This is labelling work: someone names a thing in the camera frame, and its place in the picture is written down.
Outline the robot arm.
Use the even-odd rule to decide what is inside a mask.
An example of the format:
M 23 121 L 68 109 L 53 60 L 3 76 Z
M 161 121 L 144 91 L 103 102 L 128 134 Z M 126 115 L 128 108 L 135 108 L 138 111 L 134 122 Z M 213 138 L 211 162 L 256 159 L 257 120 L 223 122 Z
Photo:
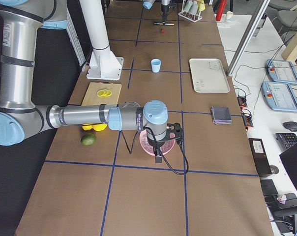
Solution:
M 169 15 L 169 9 L 171 7 L 175 7 L 176 3 L 171 0 L 161 0 L 161 12 L 162 12 L 162 20 L 160 22 L 154 22 L 153 24 L 156 26 L 174 26 L 174 23 L 167 22 L 167 17 Z M 147 10 L 150 10 L 155 3 L 154 0 L 143 0 L 143 7 Z
M 122 36 L 117 41 L 111 39 L 110 46 L 115 53 L 126 57 L 126 68 L 131 66 L 132 58 L 138 59 L 144 54 L 136 50 L 131 54 L 131 48 L 143 46 L 147 49 L 151 42 L 136 43 L 135 27 L 137 23 L 121 26 Z M 2 38 L 3 19 L 0 16 L 0 41 Z M 81 103 L 79 97 L 71 98 L 79 77 L 78 60 L 65 30 L 39 29 L 35 53 L 36 66 L 32 100 L 36 105 L 67 105 Z M 20 144 L 9 147 L 0 146 L 0 167 L 9 165 L 37 165 L 47 156 L 55 136 L 54 130 L 48 130 Z

